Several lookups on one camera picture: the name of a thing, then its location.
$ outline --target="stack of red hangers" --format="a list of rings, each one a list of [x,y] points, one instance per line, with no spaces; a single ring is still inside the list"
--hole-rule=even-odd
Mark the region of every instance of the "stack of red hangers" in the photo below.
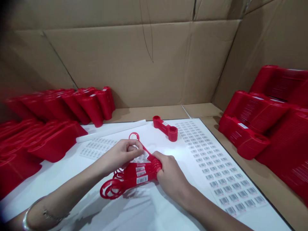
[[[88,133],[76,121],[36,119],[0,124],[0,199],[41,169],[43,160],[57,162]]]
[[[248,94],[235,92],[220,122],[246,159],[256,158],[308,203],[308,71],[261,68]]]
[[[4,103],[22,119],[39,119],[47,122],[52,119],[61,121],[80,121],[84,125],[91,121],[96,127],[103,120],[112,118],[115,105],[110,87],[97,90],[59,89],[36,92],[17,98],[9,98]]]
[[[129,139],[140,141],[139,134],[135,132],[129,135]],[[157,180],[156,175],[162,169],[162,164],[144,146],[143,150],[150,163],[129,163],[124,170],[115,171],[113,178],[106,181],[100,189],[102,198],[114,200],[130,188],[154,179]]]

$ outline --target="red plastic clip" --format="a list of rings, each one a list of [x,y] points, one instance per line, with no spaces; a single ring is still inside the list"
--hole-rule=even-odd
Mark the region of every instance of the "red plastic clip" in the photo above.
[[[158,128],[165,133],[171,142],[177,141],[178,130],[174,126],[170,126],[166,122],[162,121],[158,115],[153,117],[153,124],[155,128]]]

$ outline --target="white work surface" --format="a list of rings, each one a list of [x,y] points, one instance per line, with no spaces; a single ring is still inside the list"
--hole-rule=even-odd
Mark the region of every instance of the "white work surface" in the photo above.
[[[181,126],[184,122],[194,122],[195,126],[208,137],[220,152],[228,158],[237,172],[250,182],[245,173],[238,167],[226,150],[206,128],[200,119],[182,119],[166,121],[171,126]],[[94,125],[83,126],[89,133],[105,128],[119,127],[119,124],[104,124],[101,128]],[[140,135],[141,143],[149,152],[160,151],[173,155],[187,180],[198,188],[208,199],[220,206],[219,199],[213,193],[206,174],[202,173],[199,162],[193,157],[187,141],[178,136],[176,142],[170,142],[165,134],[153,127],[153,122],[137,128],[105,136],[110,140],[128,139],[131,132]],[[57,189],[67,180],[91,165],[94,160],[80,156],[81,150],[90,141],[74,145],[66,156],[57,163],[42,162],[42,169],[26,179],[1,201],[4,222],[27,209],[38,198]],[[126,191],[116,200],[105,200],[100,197],[102,184],[111,179],[113,173],[104,178],[74,207],[71,215],[62,221],[56,230],[204,230],[203,227],[181,207],[173,202],[161,189],[158,182],[149,182]],[[266,202],[263,206],[237,214],[236,218],[253,230],[290,230],[279,214]]]

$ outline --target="cardboard box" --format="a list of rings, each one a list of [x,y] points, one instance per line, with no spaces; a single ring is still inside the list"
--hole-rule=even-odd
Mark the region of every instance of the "cardboard box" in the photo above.
[[[308,1],[274,0],[246,14],[213,103],[225,110],[236,90],[249,91],[263,65],[307,70]]]

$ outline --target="white rod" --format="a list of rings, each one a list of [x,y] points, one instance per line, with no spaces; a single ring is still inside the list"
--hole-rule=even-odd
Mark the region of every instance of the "white rod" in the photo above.
[[[82,143],[82,142],[89,141],[89,140],[92,140],[92,139],[95,139],[95,138],[99,138],[99,137],[111,135],[111,134],[114,134],[114,133],[122,132],[122,131],[125,131],[125,130],[128,130],[128,129],[139,127],[139,126],[146,125],[146,124],[147,124],[146,120],[140,120],[140,121],[137,121],[137,122],[134,122],[134,123],[123,124],[123,126],[118,127],[118,128],[109,128],[109,129],[106,129],[106,130],[101,131],[101,132],[96,132],[96,133],[93,133],[93,134],[77,137],[76,142]]]

